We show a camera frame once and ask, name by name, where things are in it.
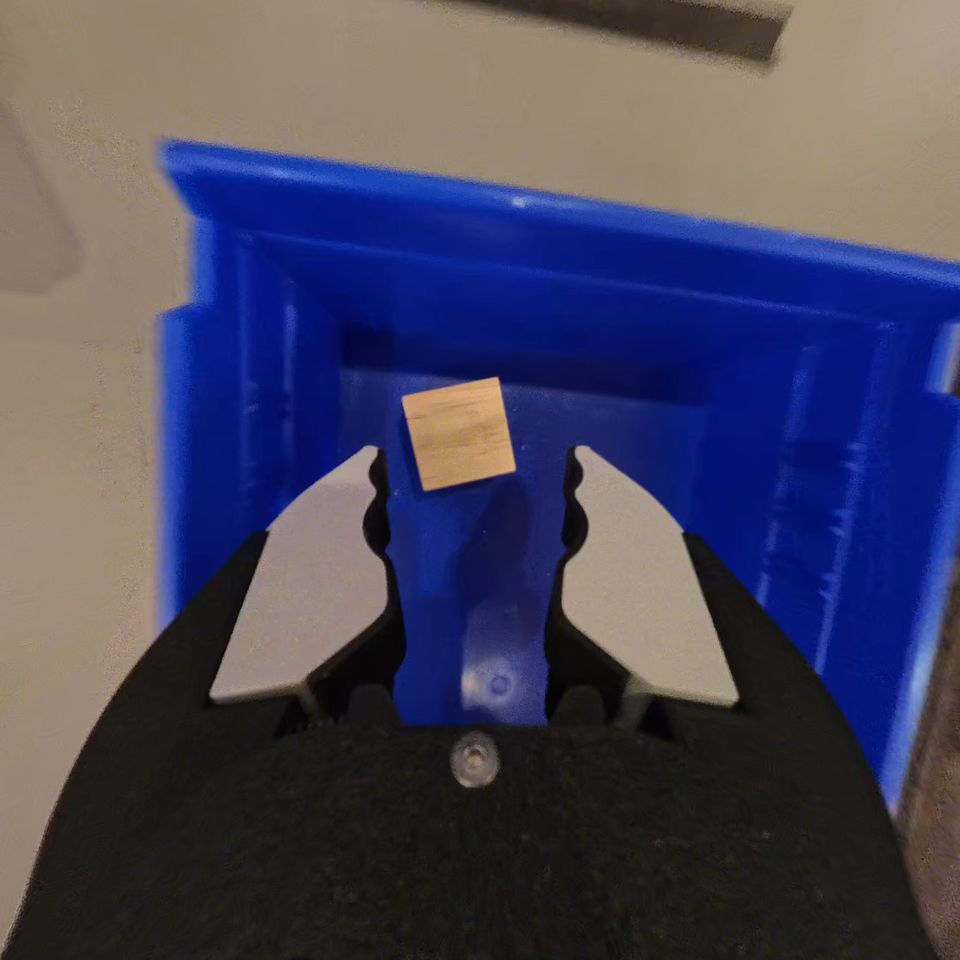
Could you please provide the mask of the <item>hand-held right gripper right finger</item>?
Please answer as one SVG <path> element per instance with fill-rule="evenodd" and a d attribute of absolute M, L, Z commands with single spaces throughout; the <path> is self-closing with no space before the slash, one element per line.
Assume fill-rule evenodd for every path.
<path fill-rule="evenodd" d="M 730 710 L 739 691 L 685 531 L 639 482 L 586 445 L 568 450 L 563 554 L 545 622 L 545 715 L 594 691 L 599 720 L 636 730 L 655 700 Z"/>

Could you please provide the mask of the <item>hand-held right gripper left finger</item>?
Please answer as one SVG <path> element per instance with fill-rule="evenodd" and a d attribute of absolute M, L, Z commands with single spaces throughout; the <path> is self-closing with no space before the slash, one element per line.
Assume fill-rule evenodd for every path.
<path fill-rule="evenodd" d="M 387 549 L 385 452 L 363 446 L 270 524 L 209 697 L 218 706 L 291 697 L 330 719 L 354 690 L 393 694 L 406 653 Z"/>

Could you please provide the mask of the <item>wooden cube with blue stripe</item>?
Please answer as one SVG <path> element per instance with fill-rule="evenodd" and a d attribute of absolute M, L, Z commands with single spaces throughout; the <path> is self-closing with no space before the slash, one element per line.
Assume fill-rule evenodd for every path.
<path fill-rule="evenodd" d="M 426 493 L 517 470 L 499 378 L 408 393 L 401 404 Z"/>

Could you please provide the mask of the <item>blue plastic bin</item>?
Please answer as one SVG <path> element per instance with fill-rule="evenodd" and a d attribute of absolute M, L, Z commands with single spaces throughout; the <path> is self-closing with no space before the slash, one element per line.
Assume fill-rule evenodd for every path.
<path fill-rule="evenodd" d="M 704 538 L 820 675 L 889 807 L 958 527 L 958 265 L 519 187 L 169 141 L 193 288 L 158 324 L 165 625 L 384 450 L 414 723 L 545 718 L 585 445 Z M 499 378 L 516 470 L 426 492 L 402 398 Z"/>

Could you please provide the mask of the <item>grey desk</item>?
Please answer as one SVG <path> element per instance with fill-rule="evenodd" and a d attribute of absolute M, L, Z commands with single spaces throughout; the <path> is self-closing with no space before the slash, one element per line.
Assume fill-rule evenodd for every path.
<path fill-rule="evenodd" d="M 35 846 L 155 623 L 164 137 L 958 259 L 958 2 L 796 2 L 776 62 L 430 2 L 2 2 L 5 119 L 72 229 L 2 286 L 2 833 Z"/>

